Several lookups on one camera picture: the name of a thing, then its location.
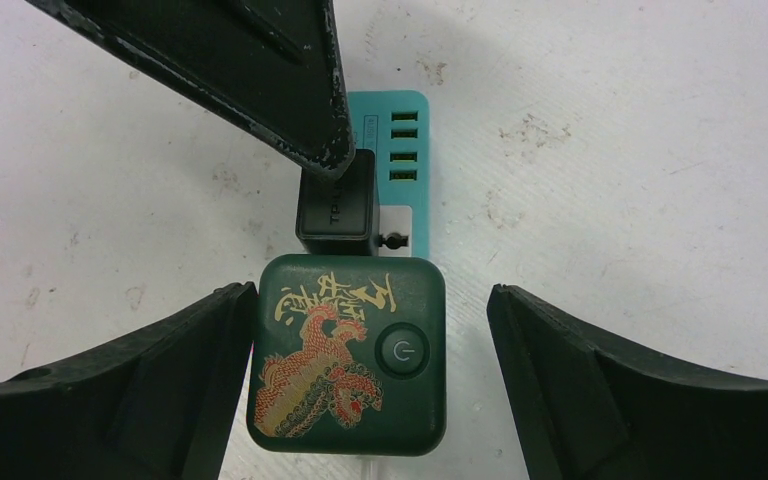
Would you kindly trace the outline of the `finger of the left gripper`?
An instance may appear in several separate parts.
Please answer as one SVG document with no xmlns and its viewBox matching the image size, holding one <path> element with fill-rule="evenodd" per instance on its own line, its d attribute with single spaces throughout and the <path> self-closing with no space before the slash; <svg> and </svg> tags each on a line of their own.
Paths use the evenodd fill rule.
<svg viewBox="0 0 768 480">
<path fill-rule="evenodd" d="M 116 58 L 322 179 L 355 155 L 335 10 L 321 0 L 34 0 Z"/>
</svg>

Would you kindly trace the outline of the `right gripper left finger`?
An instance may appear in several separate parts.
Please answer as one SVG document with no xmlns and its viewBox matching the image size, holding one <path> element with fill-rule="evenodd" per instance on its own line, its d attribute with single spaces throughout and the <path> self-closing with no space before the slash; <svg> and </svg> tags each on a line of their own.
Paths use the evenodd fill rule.
<svg viewBox="0 0 768 480">
<path fill-rule="evenodd" d="M 232 283 L 0 382 L 0 479 L 217 478 L 257 303 Z"/>
</svg>

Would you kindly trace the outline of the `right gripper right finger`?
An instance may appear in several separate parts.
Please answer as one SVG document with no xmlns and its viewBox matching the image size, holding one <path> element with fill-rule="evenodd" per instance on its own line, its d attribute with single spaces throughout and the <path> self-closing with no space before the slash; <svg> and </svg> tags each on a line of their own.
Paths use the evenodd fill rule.
<svg viewBox="0 0 768 480">
<path fill-rule="evenodd" d="M 768 479 L 768 380 L 684 361 L 514 285 L 487 304 L 533 479 Z"/>
</svg>

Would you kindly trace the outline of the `teal power strip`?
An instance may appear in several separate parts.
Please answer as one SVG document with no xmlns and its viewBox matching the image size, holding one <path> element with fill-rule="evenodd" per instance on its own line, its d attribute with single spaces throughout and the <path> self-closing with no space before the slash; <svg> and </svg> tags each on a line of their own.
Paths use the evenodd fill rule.
<svg viewBox="0 0 768 480">
<path fill-rule="evenodd" d="M 348 94 L 355 145 L 376 157 L 381 256 L 430 257 L 430 109 L 418 91 Z"/>
</svg>

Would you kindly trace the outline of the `black power adapter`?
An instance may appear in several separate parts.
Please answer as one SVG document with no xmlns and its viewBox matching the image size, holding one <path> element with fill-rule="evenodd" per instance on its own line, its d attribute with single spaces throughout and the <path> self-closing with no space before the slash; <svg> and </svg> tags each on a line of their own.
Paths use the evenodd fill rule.
<svg viewBox="0 0 768 480">
<path fill-rule="evenodd" d="M 349 168 L 336 181 L 318 179 L 308 172 L 301 174 L 295 233 L 308 253 L 376 256 L 379 228 L 373 151 L 358 149 Z"/>
</svg>

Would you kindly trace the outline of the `green cube plug adapter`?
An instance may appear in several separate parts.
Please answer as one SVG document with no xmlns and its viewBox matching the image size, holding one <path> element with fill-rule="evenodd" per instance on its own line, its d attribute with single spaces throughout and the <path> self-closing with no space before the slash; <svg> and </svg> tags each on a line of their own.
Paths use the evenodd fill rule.
<svg viewBox="0 0 768 480">
<path fill-rule="evenodd" d="M 421 456 L 446 430 L 446 286 L 415 257 L 289 254 L 263 271 L 246 423 L 275 452 Z"/>
</svg>

